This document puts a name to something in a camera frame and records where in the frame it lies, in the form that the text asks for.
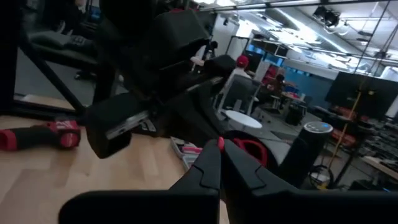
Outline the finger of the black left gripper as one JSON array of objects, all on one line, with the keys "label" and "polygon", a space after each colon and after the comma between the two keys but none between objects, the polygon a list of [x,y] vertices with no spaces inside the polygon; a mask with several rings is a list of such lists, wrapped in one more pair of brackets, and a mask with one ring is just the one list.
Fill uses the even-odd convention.
[{"label": "finger of the black left gripper", "polygon": [[170,99],[157,113],[157,129],[163,137],[176,137],[204,146],[226,132],[211,103],[214,84],[201,83]]}]

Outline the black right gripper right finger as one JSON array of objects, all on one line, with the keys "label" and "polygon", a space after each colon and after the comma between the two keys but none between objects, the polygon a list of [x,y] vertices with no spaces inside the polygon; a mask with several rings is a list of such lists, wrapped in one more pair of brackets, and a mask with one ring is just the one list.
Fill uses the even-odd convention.
[{"label": "black right gripper right finger", "polygon": [[397,193],[301,190],[226,140],[221,150],[224,202],[230,223],[393,223]]}]

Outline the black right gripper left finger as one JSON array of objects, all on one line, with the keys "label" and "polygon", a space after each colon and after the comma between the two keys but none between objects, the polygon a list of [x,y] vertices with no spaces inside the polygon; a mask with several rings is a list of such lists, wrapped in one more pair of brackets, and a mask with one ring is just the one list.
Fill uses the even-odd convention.
[{"label": "black right gripper left finger", "polygon": [[68,200],[59,223],[218,223],[221,151],[208,141],[195,163],[167,190],[101,190]]}]

